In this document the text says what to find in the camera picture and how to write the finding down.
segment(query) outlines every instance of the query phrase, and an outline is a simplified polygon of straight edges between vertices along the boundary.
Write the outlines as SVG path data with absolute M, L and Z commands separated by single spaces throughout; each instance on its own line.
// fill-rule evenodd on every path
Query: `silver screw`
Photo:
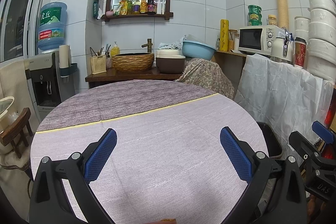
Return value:
M 289 160 L 290 162 L 295 162 L 295 158 L 294 158 L 293 156 L 289 156 L 289 157 L 288 157 L 288 160 Z
M 75 153 L 73 153 L 73 154 L 71 155 L 71 158 L 74 159 L 74 160 L 76 160 L 76 159 L 78 159 L 80 156 L 81 156 L 80 153 L 75 152 Z
M 257 157 L 263 159 L 265 158 L 265 154 L 263 152 L 257 152 Z
M 43 157 L 42 160 L 41 160 L 41 162 L 43 162 L 45 164 L 48 160 L 49 160 L 48 157 Z

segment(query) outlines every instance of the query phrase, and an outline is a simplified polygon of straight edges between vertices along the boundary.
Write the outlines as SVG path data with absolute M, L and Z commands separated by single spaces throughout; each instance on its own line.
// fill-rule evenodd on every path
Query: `vessel sink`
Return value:
M 154 53 L 139 52 L 112 56 L 112 67 L 119 71 L 143 71 L 153 66 Z

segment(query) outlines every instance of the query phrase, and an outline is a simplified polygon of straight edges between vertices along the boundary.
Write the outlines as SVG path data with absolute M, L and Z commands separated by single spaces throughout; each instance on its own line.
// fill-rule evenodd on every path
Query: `microwave door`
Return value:
M 241 29 L 239 47 L 261 51 L 261 33 L 263 29 Z

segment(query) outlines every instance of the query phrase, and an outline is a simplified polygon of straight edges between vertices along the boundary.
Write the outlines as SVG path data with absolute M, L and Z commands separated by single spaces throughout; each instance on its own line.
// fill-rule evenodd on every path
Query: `white plastic sheet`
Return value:
M 298 131 L 311 143 L 318 141 L 311 125 L 324 124 L 334 84 L 285 63 L 261 55 L 246 57 L 235 102 L 257 122 L 266 122 L 283 146 L 283 157 L 301 158 L 289 146 L 291 132 Z

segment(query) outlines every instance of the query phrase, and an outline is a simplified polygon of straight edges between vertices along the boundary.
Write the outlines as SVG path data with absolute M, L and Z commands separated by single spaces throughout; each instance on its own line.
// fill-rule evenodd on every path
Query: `microwave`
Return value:
M 277 37 L 285 38 L 285 30 L 275 25 L 247 26 L 240 29 L 239 51 L 271 55 Z

